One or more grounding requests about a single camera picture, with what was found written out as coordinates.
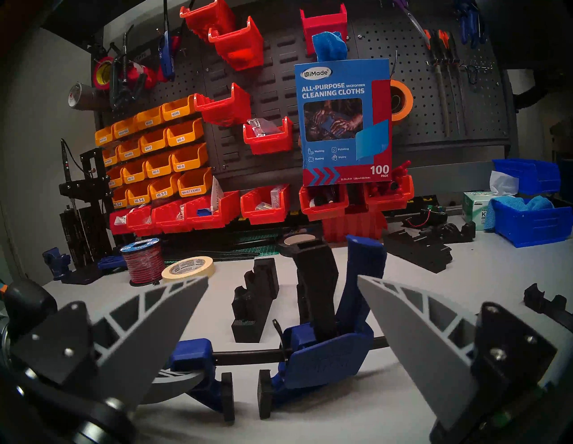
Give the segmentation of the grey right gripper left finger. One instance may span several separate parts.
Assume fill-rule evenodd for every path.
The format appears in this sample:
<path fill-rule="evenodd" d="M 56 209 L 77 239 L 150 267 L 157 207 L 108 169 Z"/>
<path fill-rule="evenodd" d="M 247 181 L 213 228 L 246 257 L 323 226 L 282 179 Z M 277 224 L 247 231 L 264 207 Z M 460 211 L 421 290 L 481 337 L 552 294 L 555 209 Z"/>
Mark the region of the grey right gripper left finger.
<path fill-rule="evenodd" d="M 207 277 L 180 280 L 133 295 L 92 321 L 74 301 L 51 314 L 10 348 L 25 380 L 47 383 L 127 410 L 145 402 L 208 288 Z"/>

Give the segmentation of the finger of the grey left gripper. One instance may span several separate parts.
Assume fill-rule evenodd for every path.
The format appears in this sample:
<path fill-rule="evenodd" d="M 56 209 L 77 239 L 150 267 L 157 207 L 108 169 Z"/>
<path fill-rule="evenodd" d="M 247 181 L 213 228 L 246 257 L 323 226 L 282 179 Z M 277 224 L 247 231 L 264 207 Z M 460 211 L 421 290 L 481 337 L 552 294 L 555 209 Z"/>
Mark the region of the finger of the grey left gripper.
<path fill-rule="evenodd" d="M 191 391 L 205 378 L 204 371 L 159 371 L 145 395 L 146 403 L 160 403 Z"/>

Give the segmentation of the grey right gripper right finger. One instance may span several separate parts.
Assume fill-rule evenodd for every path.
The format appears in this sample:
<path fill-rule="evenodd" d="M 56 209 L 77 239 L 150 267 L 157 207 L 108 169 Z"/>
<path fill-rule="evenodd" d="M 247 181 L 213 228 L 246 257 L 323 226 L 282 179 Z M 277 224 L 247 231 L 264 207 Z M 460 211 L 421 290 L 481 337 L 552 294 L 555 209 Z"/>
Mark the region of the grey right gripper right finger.
<path fill-rule="evenodd" d="M 507 427 L 558 383 L 558 348 L 486 301 L 478 314 L 448 298 L 358 276 L 386 341 L 437 418 L 433 432 Z"/>

